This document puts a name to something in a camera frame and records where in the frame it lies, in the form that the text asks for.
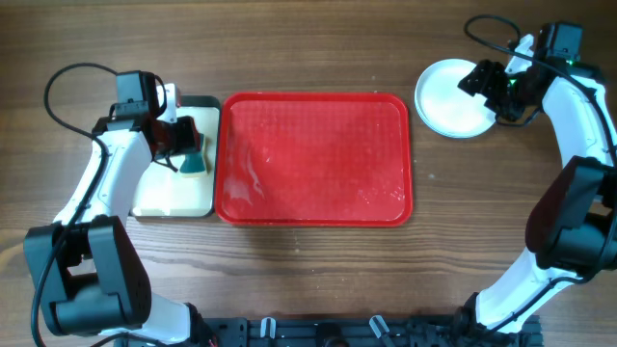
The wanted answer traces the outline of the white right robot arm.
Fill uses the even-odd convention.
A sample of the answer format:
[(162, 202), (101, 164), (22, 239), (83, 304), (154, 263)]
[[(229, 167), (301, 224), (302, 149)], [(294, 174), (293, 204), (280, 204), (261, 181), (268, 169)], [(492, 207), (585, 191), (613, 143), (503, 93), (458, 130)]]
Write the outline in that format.
[(523, 252), (455, 316), (460, 335), (485, 341), (519, 333), (561, 290), (615, 270), (616, 131), (591, 67), (534, 63), (509, 74), (503, 64), (484, 60), (459, 87), (482, 94), (490, 110), (509, 120), (538, 107), (550, 118), (563, 164), (527, 219)]

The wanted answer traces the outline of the white plate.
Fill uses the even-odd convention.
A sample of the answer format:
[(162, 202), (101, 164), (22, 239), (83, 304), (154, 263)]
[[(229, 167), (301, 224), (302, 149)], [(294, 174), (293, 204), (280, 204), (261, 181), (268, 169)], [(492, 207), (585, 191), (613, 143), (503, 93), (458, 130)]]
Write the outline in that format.
[(446, 59), (425, 69), (417, 80), (415, 107), (424, 123), (440, 135), (468, 139), (488, 131), (496, 113), (484, 106), (481, 94), (471, 96), (458, 84), (476, 67), (462, 59)]

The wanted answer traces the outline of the green yellow sponge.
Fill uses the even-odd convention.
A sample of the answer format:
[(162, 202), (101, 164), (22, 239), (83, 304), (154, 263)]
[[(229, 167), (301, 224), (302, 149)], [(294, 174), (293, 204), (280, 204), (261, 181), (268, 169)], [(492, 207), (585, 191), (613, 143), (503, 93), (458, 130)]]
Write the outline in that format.
[(179, 172), (184, 175), (206, 174), (207, 165), (205, 162), (206, 140), (204, 135), (200, 133), (200, 149), (198, 152), (186, 154), (184, 161), (180, 166)]

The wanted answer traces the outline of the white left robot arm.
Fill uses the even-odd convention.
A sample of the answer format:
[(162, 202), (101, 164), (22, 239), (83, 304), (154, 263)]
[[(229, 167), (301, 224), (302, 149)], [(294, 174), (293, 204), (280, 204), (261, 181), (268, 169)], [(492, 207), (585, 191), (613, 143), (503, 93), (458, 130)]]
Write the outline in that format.
[(33, 227), (24, 252), (36, 288), (31, 333), (101, 335), (157, 346), (191, 338), (192, 311), (152, 292), (147, 271), (125, 230), (139, 180), (161, 154), (194, 152), (200, 136), (189, 117), (112, 123), (90, 133), (91, 161), (54, 222)]

